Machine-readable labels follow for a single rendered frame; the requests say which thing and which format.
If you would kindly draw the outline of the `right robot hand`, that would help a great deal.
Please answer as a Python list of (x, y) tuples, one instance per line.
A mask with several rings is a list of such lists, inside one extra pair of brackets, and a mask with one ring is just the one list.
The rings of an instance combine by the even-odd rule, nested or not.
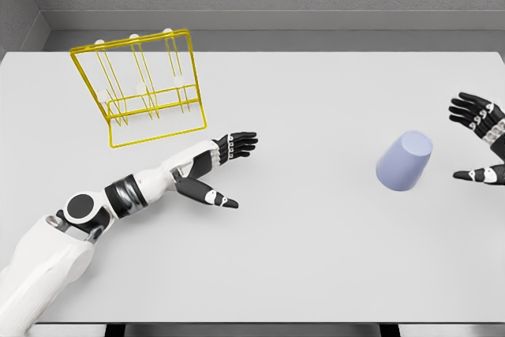
[(451, 100), (449, 119), (465, 126), (484, 141), (503, 162), (474, 170), (460, 170), (453, 178), (486, 185), (505, 185), (505, 113), (498, 105), (477, 95), (460, 92)]

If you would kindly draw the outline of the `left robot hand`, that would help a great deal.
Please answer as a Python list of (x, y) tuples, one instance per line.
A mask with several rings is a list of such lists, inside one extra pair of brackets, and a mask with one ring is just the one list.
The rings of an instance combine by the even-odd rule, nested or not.
[(222, 195), (200, 179), (216, 167), (241, 157), (250, 156), (256, 148), (256, 133), (229, 133), (220, 139), (201, 141), (163, 162), (175, 190), (182, 196), (202, 204), (237, 208), (238, 202)]

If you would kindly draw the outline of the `lavender plastic cup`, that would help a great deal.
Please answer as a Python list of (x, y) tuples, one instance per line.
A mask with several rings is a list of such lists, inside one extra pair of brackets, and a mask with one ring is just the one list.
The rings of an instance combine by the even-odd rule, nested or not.
[(404, 132), (376, 164), (376, 176), (394, 191), (412, 189), (423, 174), (432, 154), (431, 139), (421, 131)]

